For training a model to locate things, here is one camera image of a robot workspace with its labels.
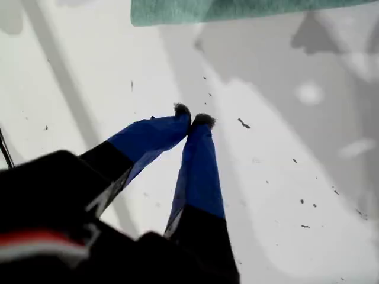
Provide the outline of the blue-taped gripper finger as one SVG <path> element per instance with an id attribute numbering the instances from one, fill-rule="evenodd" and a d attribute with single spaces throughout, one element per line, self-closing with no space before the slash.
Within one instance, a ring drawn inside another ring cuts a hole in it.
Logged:
<path id="1" fill-rule="evenodd" d="M 83 210 L 104 212 L 122 190 L 163 152 L 182 141 L 191 126 L 190 110 L 181 103 L 174 114 L 136 121 L 80 155 L 107 185 L 86 196 Z"/>
<path id="2" fill-rule="evenodd" d="M 190 275 L 198 283 L 239 283 L 211 133 L 214 124 L 210 115 L 198 114 L 189 129 L 165 236 L 191 258 L 195 268 Z"/>

